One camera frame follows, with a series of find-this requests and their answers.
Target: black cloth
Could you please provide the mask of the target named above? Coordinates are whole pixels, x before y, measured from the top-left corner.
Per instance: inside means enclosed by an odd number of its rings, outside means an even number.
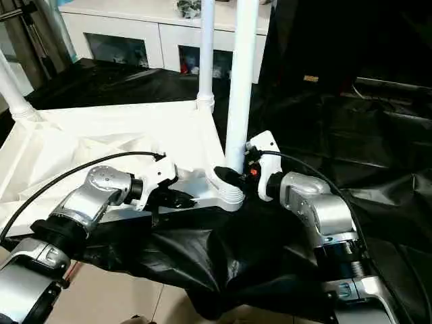
[[[282,152],[320,169],[352,196],[371,256],[415,323],[425,304],[394,244],[401,244],[432,294],[431,105],[287,94],[254,86],[249,134],[269,129]],[[198,80],[163,70],[83,59],[28,96],[37,109],[190,100]],[[215,80],[214,119],[225,142],[229,83]],[[1,116],[0,138],[13,124]],[[284,171],[304,172],[283,162]],[[326,320],[317,267],[297,218],[249,197],[235,213],[219,208],[98,226],[80,260],[187,290],[208,319],[239,304]],[[11,248],[20,238],[4,243]]]

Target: cabinet door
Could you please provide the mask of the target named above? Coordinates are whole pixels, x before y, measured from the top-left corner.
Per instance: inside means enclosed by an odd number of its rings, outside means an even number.
[[[201,44],[200,28],[163,25],[159,27],[161,31],[161,44],[163,52],[163,62],[165,69],[173,71],[183,71],[184,64],[189,65],[194,62],[185,62],[184,56],[193,57],[197,61],[199,57],[199,47]],[[258,83],[261,63],[263,61],[264,47],[266,36],[256,36],[255,60],[254,60],[254,83]],[[223,76],[230,74],[227,72],[225,61],[232,61],[232,51],[234,50],[235,33],[215,30],[213,48],[214,72],[219,75],[219,71]]]
[[[62,14],[78,59],[101,59],[163,68],[156,23],[118,18]]]

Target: white pole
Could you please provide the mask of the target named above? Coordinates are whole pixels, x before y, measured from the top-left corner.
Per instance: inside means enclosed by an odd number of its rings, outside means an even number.
[[[238,173],[243,172],[248,133],[258,12],[259,0],[237,0],[236,45],[232,60],[225,156],[227,167]]]
[[[22,96],[18,88],[18,80],[2,51],[0,51],[0,93],[9,105],[15,120],[23,117],[33,118],[36,115],[32,105]]]
[[[197,105],[213,112],[213,29],[215,25],[215,0],[203,0],[201,7],[200,88]]]

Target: robotic arm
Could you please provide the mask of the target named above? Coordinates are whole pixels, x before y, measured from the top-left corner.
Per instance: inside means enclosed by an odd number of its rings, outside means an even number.
[[[235,186],[247,190],[246,178],[258,182],[258,196],[264,201],[278,200],[293,212],[306,227],[323,292],[334,305],[329,323],[397,324],[393,299],[379,277],[371,275],[361,239],[350,208],[340,196],[331,192],[322,179],[296,172],[283,173],[281,157],[270,131],[255,136],[246,144],[250,170],[239,175],[224,167],[216,174]]]
[[[153,163],[140,179],[112,167],[93,167],[84,184],[49,215],[35,221],[33,238],[22,240],[0,265],[0,324],[44,323],[67,287],[63,275],[108,206],[122,203],[142,210],[150,193],[176,180],[167,158]]]

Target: tiled floor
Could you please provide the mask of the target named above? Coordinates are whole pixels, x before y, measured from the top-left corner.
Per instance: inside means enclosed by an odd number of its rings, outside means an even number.
[[[7,253],[0,248],[0,260]],[[249,306],[210,322],[198,315],[185,291],[122,273],[85,265],[60,295],[48,324],[119,324],[142,315],[157,324],[314,324]]]

